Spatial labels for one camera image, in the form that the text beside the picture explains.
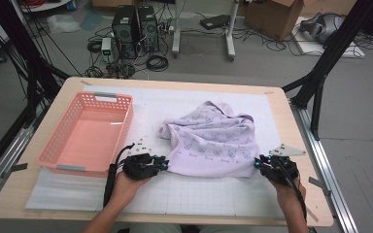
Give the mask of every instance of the concrete floor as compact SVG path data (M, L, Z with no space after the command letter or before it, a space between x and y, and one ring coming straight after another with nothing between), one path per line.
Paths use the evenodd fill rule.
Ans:
M87 10L68 13L58 9L47 14L71 14L81 22ZM104 18L92 31L79 30L53 35L53 38L82 73L88 66L89 58L86 39L111 22ZM76 75L77 72L66 63L48 37L44 39L54 65ZM259 37L252 36L246 41L234 41L237 56L234 62L230 62L225 56L225 41L221 37L188 34L183 35L182 40L184 53L177 59L168 53L169 68L162 73L147 70L150 80L284 86L308 74L319 59L317 56L295 56L289 50L272 51L262 44ZM295 44L290 46L297 52ZM373 50L362 50L366 55L364 59L340 59L327 78L323 91L320 136L358 231L373 232ZM133 77L136 80L146 78L142 72ZM25 105L13 65L9 61L0 63L0 139ZM36 232L38 229L40 232L78 232L84 225L82 221L0 219L0 232ZM341 232L337 223L317 230ZM285 231L284 228L275 227L254 230Z

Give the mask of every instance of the lavender cloth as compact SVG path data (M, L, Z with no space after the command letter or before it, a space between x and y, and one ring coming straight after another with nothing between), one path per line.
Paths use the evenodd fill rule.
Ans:
M171 139L170 172L211 178L254 174L259 157L254 120L234 116L228 104L207 101L187 116L165 119L159 135Z

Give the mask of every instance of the pink plastic basket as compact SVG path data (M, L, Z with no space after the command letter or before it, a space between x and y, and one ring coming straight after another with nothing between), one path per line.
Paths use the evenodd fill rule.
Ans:
M55 173L107 177L110 163L124 147L132 116L132 96L78 92L37 162Z

